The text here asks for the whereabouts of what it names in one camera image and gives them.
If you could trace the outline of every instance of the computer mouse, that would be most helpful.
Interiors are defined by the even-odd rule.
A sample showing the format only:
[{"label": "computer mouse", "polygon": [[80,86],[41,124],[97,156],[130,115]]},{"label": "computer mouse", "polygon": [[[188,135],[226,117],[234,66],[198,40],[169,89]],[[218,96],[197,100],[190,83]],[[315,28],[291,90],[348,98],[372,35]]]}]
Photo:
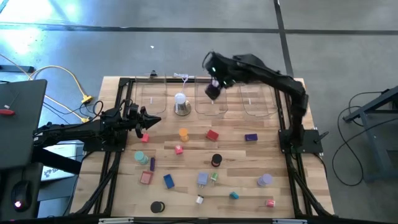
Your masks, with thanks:
[{"label": "computer mouse", "polygon": [[32,203],[30,181],[21,180],[14,185],[11,190],[11,203],[17,212],[24,212],[30,207]]}]

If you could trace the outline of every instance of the gray floor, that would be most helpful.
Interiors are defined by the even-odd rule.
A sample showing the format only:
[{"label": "gray floor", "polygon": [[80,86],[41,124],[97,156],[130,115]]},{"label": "gray floor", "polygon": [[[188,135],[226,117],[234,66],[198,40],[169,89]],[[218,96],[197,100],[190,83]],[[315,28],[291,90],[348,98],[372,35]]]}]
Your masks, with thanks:
[{"label": "gray floor", "polygon": [[[271,0],[42,0],[35,4],[23,1],[28,2],[25,6],[19,4],[21,1],[10,0],[0,21],[117,27],[278,28]],[[398,2],[393,0],[280,0],[280,6],[286,29],[398,30]],[[348,100],[359,92],[385,90],[398,84],[398,36],[292,34],[287,35],[287,44],[294,76],[305,79],[314,122],[320,131],[330,132],[323,147],[336,214],[398,222],[398,181],[362,182],[347,187],[331,169],[331,157],[342,143],[336,120]],[[285,72],[279,34],[0,30],[2,54],[18,64],[36,68],[67,67],[93,96],[98,96],[105,75],[136,75],[151,70],[168,75],[202,75],[201,61],[212,49],[227,56],[252,53],[268,66]],[[49,69],[39,77],[49,81],[48,95],[70,108],[79,107],[81,95],[68,74]],[[1,73],[0,78],[16,81],[25,76]],[[363,104],[372,97],[360,96],[353,104]],[[71,123],[79,122],[73,115],[64,118]],[[47,121],[63,122],[44,109],[40,124]],[[341,127],[345,136],[361,131],[354,124],[341,122]],[[374,161],[366,138],[361,136],[351,145],[365,172],[373,171]],[[359,178],[359,165],[347,149],[338,154],[335,165],[346,182],[353,183]],[[41,195],[50,198],[46,190],[58,189],[64,197],[70,191],[69,185],[73,185],[70,180],[68,184],[47,186]],[[61,200],[42,203],[40,216],[60,215],[67,202],[65,198]]]}]

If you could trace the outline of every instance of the light bulb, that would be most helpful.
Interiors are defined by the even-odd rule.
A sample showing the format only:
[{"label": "light bulb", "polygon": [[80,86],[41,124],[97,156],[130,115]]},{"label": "light bulb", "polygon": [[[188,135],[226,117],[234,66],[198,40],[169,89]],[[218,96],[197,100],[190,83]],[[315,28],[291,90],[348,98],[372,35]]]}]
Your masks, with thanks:
[{"label": "light bulb", "polygon": [[175,96],[174,96],[174,100],[175,100],[175,102],[177,103],[177,104],[184,104],[185,103],[185,101],[187,100],[187,97],[185,96],[185,94],[183,94],[183,93],[177,93]]}]

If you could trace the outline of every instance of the red light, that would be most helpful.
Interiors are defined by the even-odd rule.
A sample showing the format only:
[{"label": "red light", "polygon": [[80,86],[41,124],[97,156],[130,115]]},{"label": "red light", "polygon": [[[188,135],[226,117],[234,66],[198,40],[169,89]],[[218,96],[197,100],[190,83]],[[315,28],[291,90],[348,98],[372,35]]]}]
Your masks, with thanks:
[{"label": "red light", "polygon": [[20,202],[16,202],[16,203],[14,203],[14,205],[15,205],[17,208],[19,208],[22,204],[21,204]]}]

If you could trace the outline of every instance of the wooden tabletop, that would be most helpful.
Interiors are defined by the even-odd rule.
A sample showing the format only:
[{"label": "wooden tabletop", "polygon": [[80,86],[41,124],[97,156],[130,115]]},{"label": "wooden tabletop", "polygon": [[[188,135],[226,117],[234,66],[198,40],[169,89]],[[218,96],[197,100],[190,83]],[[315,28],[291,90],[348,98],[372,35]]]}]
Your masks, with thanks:
[{"label": "wooden tabletop", "polygon": [[[99,100],[104,102],[105,110],[114,106],[119,78],[103,79]],[[146,106],[149,113],[161,116],[162,121],[148,130],[148,143],[142,143],[134,131],[129,133],[119,166],[112,216],[294,217],[285,157],[279,148],[277,132],[280,127],[273,89],[263,84],[235,85],[226,91],[226,96],[221,95],[219,100],[211,102],[204,96],[204,87],[204,84],[196,85],[195,99],[195,84],[185,84],[184,93],[192,111],[181,117],[174,113],[174,95],[182,90],[181,83],[135,84],[132,91],[134,102]],[[307,129],[313,128],[309,108],[303,125]],[[180,141],[180,128],[188,129],[189,142]],[[209,129],[220,134],[217,142],[206,139]],[[258,141],[246,142],[244,135],[252,133],[257,133]],[[183,147],[183,154],[175,154],[176,145]],[[139,183],[142,171],[149,170],[149,163],[142,166],[136,162],[136,151],[156,158],[150,185]],[[216,153],[223,156],[218,168],[210,164]],[[97,187],[103,157],[103,152],[94,152],[84,160],[71,212],[81,208]],[[312,154],[303,154],[302,157],[308,187],[324,208],[333,213],[321,162]],[[197,186],[199,172],[209,174],[208,184],[203,189]],[[210,182],[213,172],[218,173],[214,185]],[[167,174],[171,174],[175,183],[172,189],[167,189],[164,183],[163,176]],[[259,187],[257,179],[263,174],[272,175],[273,183]],[[300,208],[304,212],[302,194],[297,188]],[[239,199],[231,199],[231,192],[236,192]],[[195,202],[198,195],[204,196],[201,205]],[[104,191],[102,209],[107,196],[108,187]],[[266,207],[267,199],[275,200],[276,206]],[[154,201],[165,203],[162,213],[151,212],[150,205]]]}]

